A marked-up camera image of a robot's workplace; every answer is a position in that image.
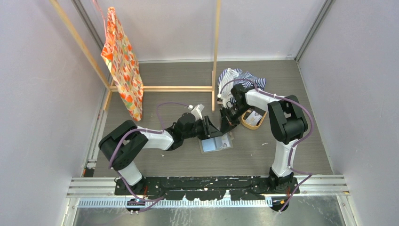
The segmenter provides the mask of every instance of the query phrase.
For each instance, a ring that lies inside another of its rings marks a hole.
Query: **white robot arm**
[[[307,122],[302,110],[288,101],[268,97],[255,90],[235,85],[231,93],[236,99],[232,107],[220,109],[222,124],[220,130],[212,125],[208,116],[202,116],[202,105],[196,106],[191,113],[184,113],[177,122],[164,131],[144,129],[132,121],[126,121],[99,143],[99,147],[110,160],[110,165],[134,186],[142,179],[133,159],[145,148],[174,150],[183,144],[183,140],[197,137],[200,140],[219,137],[239,125],[239,118],[252,106],[268,112],[271,131],[277,140],[274,163],[269,170],[269,186],[272,189],[291,183],[294,173],[290,166],[294,160],[296,146],[293,144],[303,137],[307,130]],[[285,97],[298,102],[293,95]],[[129,140],[119,145],[121,140]]]

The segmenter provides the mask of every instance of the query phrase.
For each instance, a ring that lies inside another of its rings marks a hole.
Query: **white wall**
[[[219,59],[296,56],[323,0],[223,0]],[[102,39],[101,14],[82,1]],[[216,0],[98,0],[115,7],[140,61],[213,59]]]
[[[71,2],[62,2],[99,56]],[[59,225],[104,86],[48,0],[1,1],[0,28],[0,225]]]
[[[360,225],[398,225],[399,2],[335,1],[300,67]]]

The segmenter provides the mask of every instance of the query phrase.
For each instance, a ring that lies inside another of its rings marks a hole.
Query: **wood-grain floor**
[[[282,96],[296,95],[302,105],[311,112],[305,88],[293,60],[283,61],[243,61],[218,62],[217,76],[225,68],[241,68],[254,76],[267,79],[266,91]],[[140,73],[147,86],[209,86],[211,85],[211,62],[200,63],[156,63],[141,64]],[[209,115],[214,125],[220,124],[218,107],[211,112],[210,93],[151,93],[146,92],[143,100],[143,119],[137,125],[149,129],[161,129],[156,116],[156,106],[166,101],[184,102],[191,105],[203,104],[202,115]],[[165,126],[175,122],[182,113],[183,106],[164,105],[160,114]],[[104,136],[125,120],[131,119],[119,95],[113,95],[104,129]],[[233,148],[202,154],[196,138],[184,141],[183,146],[174,151],[144,149],[135,158],[135,163],[145,176],[221,176],[221,175],[268,175],[273,163],[275,145],[268,118],[255,131],[238,126],[233,130]],[[95,177],[115,177],[113,170],[107,169],[108,160],[100,152],[95,169]],[[296,151],[296,169],[316,174],[331,174],[326,152],[321,142],[319,130],[302,142]]]

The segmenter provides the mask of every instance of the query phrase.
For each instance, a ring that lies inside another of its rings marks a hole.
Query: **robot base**
[[[182,200],[183,197],[190,201],[196,198],[220,200],[228,192],[232,201],[264,200],[264,194],[281,194],[279,199],[284,200],[297,183],[293,178],[292,182],[271,189],[268,178],[261,176],[146,177],[131,188],[135,194],[146,195],[149,199],[163,196],[167,200]],[[120,179],[116,180],[115,195],[130,195]]]

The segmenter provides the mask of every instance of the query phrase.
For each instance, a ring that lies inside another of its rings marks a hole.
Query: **wooden rack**
[[[105,87],[108,89],[108,94],[106,101],[103,105],[103,109],[105,111],[108,110],[112,93],[118,92],[116,86],[114,85],[114,81],[111,84],[108,82],[106,76],[101,71],[100,67],[98,66],[95,58],[90,53],[89,49],[83,42],[81,36],[79,35],[78,31],[73,26],[72,22],[70,21],[69,17],[58,3],[57,0],[49,0],[53,5],[54,9],[57,11],[58,15],[64,22],[65,26],[68,28],[69,32],[75,39],[76,43],[79,45],[80,49],[83,51],[87,59],[89,60],[90,64],[94,68],[95,72],[97,73],[98,77],[100,77],[101,81],[104,83]],[[216,78],[216,62],[217,62],[217,48],[219,44],[219,23],[220,23],[220,8],[221,8],[222,0],[216,0],[216,26],[215,26],[215,49],[214,49],[214,59],[213,59],[213,70],[212,70],[212,86],[144,86],[144,92],[206,92],[212,93],[212,111],[215,111],[215,78]]]

